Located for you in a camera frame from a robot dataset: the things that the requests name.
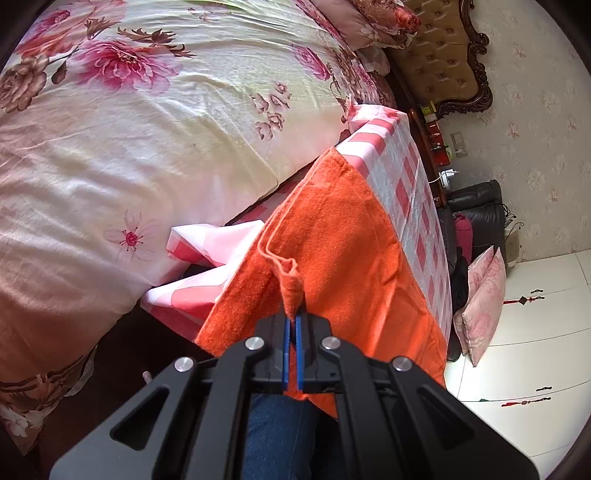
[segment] white tile floor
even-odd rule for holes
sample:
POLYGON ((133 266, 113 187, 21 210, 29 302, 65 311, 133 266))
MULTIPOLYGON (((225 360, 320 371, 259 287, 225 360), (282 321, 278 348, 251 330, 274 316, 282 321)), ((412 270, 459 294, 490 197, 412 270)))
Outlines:
POLYGON ((504 306, 478 367, 460 358, 448 362, 445 378, 448 390, 530 456, 545 479, 591 414, 591 250, 508 272, 506 299, 538 289, 534 295, 543 299, 504 306), (533 402, 504 406, 522 400, 533 402))

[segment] metal screw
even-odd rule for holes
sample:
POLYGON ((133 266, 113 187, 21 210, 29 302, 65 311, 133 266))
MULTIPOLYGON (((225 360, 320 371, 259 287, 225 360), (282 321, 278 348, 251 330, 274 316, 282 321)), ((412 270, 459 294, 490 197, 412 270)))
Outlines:
POLYGON ((144 382, 146 382, 146 385, 148 385, 153 380, 152 374, 147 370, 144 373, 142 373, 142 378, 144 379, 144 382))
POLYGON ((320 344, 327 350, 336 350, 340 347, 340 340, 337 337, 324 337, 320 344))
POLYGON ((182 356, 181 358, 177 358, 177 360, 174 363, 174 367, 179 372, 188 372, 193 368, 193 365, 193 359, 189 358, 188 356, 182 356))
POLYGON ((413 363, 405 356, 398 356, 392 360, 392 366, 399 372, 408 372, 413 366, 413 363))
POLYGON ((265 341, 261 337, 250 337, 246 339, 244 345, 249 350, 260 350, 265 346, 265 341))

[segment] tufted leather headboard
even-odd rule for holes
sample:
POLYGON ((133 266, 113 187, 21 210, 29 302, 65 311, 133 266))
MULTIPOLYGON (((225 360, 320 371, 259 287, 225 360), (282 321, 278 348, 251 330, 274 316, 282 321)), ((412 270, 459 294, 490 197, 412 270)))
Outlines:
POLYGON ((404 0, 421 20, 416 38, 404 50, 387 48, 417 102, 432 101, 441 118, 451 112, 482 112, 492 104, 484 65, 489 39, 470 20, 473 0, 404 0))

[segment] wall outlet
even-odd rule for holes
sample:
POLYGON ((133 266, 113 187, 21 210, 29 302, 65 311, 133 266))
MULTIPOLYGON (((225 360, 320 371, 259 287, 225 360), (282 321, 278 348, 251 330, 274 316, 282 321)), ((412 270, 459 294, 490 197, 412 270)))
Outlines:
POLYGON ((453 152, 456 157, 467 157, 468 150, 466 148, 466 142, 461 132, 452 134, 453 152))

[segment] wallpaper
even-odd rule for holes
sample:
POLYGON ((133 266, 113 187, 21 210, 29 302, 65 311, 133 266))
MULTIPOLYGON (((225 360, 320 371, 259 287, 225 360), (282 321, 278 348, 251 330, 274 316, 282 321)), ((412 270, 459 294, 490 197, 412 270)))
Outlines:
POLYGON ((534 0, 476 0, 472 19, 489 36, 480 56, 493 91, 483 113, 439 123, 461 132, 458 189, 497 179, 525 223, 524 260, 591 248, 591 76, 573 46, 534 0))

